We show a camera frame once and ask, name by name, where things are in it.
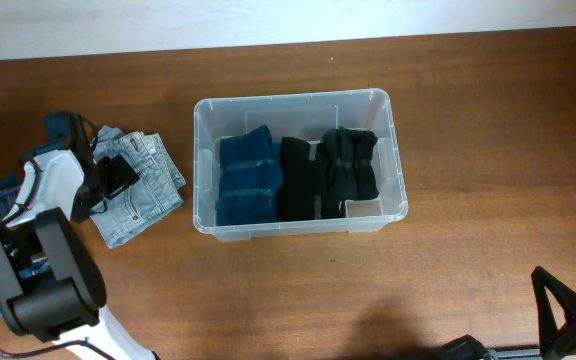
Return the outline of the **light blue jeans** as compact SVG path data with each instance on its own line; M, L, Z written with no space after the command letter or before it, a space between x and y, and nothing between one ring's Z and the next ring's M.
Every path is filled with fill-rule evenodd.
M139 175L136 183L92 208L91 219L109 248L121 246L183 204L179 190L186 181L168 154L159 134L124 133L103 126L93 152L123 157Z

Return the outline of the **black garment taped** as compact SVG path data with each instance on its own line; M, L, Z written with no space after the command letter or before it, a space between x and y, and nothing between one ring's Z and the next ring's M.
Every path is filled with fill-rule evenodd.
M280 149L283 184L278 192L284 222L342 218L343 200L327 185L329 161L321 143L283 137Z

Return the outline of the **dark navy garment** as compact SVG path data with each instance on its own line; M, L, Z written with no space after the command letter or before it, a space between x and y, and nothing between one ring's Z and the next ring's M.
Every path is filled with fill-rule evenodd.
M328 130L322 137L327 157L327 187L341 200L373 200L378 197L372 167L377 136L369 130L344 127Z

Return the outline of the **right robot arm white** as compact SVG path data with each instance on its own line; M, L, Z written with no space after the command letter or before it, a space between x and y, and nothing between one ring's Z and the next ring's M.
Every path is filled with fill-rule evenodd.
M538 318L538 344L487 348L471 335L440 348L441 359L563 360L576 357L576 292L538 266L531 274Z

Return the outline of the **dark blue folded garment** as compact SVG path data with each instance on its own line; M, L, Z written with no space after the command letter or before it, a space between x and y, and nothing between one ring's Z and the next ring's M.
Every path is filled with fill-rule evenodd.
M278 192L284 182L279 151L266 125L220 141L218 226L279 220Z

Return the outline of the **clear plastic storage bin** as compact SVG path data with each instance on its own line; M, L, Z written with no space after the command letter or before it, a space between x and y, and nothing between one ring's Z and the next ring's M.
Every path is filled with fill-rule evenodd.
M370 130L378 138L372 167L379 195L348 201L338 219L220 226L220 156L223 139L265 125L275 141L284 136L316 143L331 128ZM334 232L377 232L409 211L391 100L379 88L232 98L207 98L194 108L193 223L222 242L256 237Z

